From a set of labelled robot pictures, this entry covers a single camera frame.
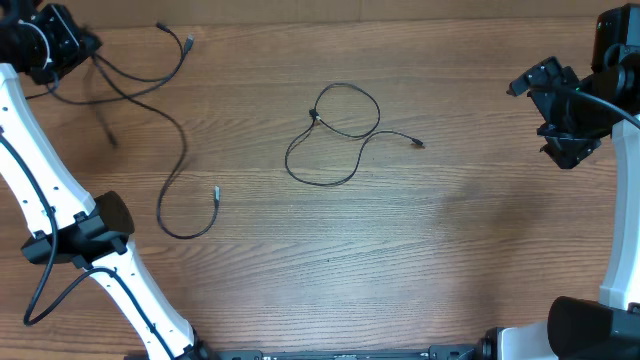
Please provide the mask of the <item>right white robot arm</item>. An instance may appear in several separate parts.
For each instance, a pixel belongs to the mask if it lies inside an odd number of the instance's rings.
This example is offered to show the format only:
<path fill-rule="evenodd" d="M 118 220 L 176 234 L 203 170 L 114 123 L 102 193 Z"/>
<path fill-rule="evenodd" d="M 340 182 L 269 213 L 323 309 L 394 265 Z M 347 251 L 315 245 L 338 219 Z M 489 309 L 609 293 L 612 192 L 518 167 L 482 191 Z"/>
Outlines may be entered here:
<path fill-rule="evenodd" d="M 594 300 L 556 298 L 545 320 L 494 328 L 477 359 L 639 358 L 639 6 L 612 8 L 596 21 L 591 72 L 579 78 L 549 57 L 514 79 L 543 118 L 541 150 L 575 168 L 609 138 L 615 155 L 613 233 Z"/>

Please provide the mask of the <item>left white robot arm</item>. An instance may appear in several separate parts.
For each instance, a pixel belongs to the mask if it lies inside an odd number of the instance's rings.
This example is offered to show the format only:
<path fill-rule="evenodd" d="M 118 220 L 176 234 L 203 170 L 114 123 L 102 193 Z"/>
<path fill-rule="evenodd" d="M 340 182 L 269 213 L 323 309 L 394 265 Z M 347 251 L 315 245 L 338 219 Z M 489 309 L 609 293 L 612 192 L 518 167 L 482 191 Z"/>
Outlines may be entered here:
<path fill-rule="evenodd" d="M 1 4 L 1 175 L 20 204 L 30 238 L 25 258 L 45 269 L 23 322 L 32 326 L 57 263 L 72 263 L 113 299 L 143 341 L 148 359 L 213 359 L 215 353 L 168 302 L 146 269 L 121 197 L 94 197 L 71 175 L 35 119 L 19 76 L 55 91 L 60 80 L 101 47 L 67 8 L 40 1 Z"/>

